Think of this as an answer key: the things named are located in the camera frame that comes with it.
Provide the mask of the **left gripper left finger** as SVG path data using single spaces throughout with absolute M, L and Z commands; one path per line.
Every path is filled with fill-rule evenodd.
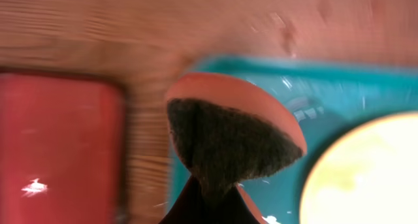
M 159 224 L 203 224 L 203 211 L 200 183 L 190 176 L 180 196 Z

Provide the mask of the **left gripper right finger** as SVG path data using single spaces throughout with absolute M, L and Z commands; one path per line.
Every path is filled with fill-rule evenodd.
M 222 202 L 221 222 L 224 224 L 260 224 L 261 213 L 251 197 L 240 186 L 234 186 Z

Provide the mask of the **green plate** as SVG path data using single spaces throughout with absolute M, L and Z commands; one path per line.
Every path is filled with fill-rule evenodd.
M 417 113 L 369 121 L 341 136 L 312 167 L 302 224 L 417 224 Z

